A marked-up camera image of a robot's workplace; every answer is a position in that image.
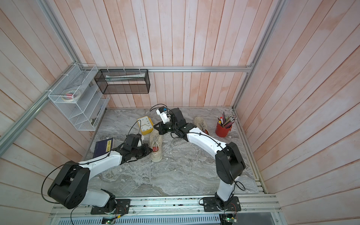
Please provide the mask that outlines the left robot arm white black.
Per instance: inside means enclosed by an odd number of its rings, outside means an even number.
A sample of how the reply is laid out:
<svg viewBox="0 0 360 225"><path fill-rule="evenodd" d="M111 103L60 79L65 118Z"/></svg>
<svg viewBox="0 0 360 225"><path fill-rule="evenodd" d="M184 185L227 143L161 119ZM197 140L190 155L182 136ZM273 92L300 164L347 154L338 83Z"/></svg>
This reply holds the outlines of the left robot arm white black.
<svg viewBox="0 0 360 225"><path fill-rule="evenodd" d="M135 162L151 153L152 147L142 141L141 134L129 134L123 143L104 155L78 163L68 161L63 164L47 195L67 209L89 205L110 214L117 205L115 195L104 189L88 189L89 180L110 168Z"/></svg>

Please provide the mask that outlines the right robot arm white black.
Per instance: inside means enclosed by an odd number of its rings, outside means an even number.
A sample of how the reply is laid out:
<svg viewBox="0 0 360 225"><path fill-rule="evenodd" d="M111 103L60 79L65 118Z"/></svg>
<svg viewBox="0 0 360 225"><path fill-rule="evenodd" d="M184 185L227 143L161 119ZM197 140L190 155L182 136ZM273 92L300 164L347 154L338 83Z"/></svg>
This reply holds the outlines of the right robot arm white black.
<svg viewBox="0 0 360 225"><path fill-rule="evenodd" d="M246 168L238 146L234 142L225 143L212 138L195 124L186 122L179 108L168 109L163 106L156 113L162 120L154 125L160 135L175 134L200 147L215 159L220 184L213 199L219 209L227 207L233 199L236 179Z"/></svg>

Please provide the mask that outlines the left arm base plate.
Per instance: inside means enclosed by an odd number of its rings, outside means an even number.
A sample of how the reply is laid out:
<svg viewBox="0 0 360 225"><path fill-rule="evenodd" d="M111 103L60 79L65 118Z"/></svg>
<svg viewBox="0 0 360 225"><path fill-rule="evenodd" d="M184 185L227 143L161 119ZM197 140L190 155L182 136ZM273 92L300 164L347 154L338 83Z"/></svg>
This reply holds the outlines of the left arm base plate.
<svg viewBox="0 0 360 225"><path fill-rule="evenodd" d="M125 215L128 214L130 207L130 199L114 199L107 203L104 207L93 206L91 209L91 215Z"/></svg>

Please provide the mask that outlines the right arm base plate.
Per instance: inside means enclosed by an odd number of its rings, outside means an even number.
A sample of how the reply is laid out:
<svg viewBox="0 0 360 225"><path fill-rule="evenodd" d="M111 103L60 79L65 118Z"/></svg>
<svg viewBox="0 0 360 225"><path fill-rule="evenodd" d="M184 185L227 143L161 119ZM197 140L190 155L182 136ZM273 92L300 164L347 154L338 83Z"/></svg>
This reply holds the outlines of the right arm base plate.
<svg viewBox="0 0 360 225"><path fill-rule="evenodd" d="M242 210L236 196L230 197L226 202L218 197L204 197L201 205L205 212L240 212Z"/></svg>

